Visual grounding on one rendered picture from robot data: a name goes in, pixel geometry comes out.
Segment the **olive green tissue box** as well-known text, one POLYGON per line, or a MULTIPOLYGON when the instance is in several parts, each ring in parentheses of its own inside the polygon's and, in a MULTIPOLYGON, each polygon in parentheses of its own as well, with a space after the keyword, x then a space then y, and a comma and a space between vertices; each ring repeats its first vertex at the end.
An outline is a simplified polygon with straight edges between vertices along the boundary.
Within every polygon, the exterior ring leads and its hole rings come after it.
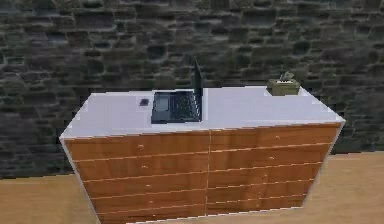
POLYGON ((286 71, 278 79, 269 79, 266 89, 272 96, 297 95, 300 83, 294 79, 292 72, 286 71))

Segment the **brown wooden chest of drawers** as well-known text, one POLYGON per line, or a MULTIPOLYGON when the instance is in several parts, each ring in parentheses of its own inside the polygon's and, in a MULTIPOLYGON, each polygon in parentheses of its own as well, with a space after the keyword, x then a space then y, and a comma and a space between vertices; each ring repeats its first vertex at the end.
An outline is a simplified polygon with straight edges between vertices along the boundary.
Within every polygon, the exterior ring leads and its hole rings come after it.
POLYGON ((154 124, 143 100, 93 93, 60 136, 100 224, 300 207, 345 124, 305 89, 207 88, 199 122, 154 124))

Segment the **black open laptop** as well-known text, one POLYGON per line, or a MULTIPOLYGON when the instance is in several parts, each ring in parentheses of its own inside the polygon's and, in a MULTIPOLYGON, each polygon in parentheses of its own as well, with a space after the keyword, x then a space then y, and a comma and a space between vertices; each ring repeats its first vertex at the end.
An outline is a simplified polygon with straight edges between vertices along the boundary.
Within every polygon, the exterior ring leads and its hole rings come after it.
POLYGON ((193 61, 193 89, 155 92, 151 123, 187 123, 202 121, 203 77, 197 58, 193 61))

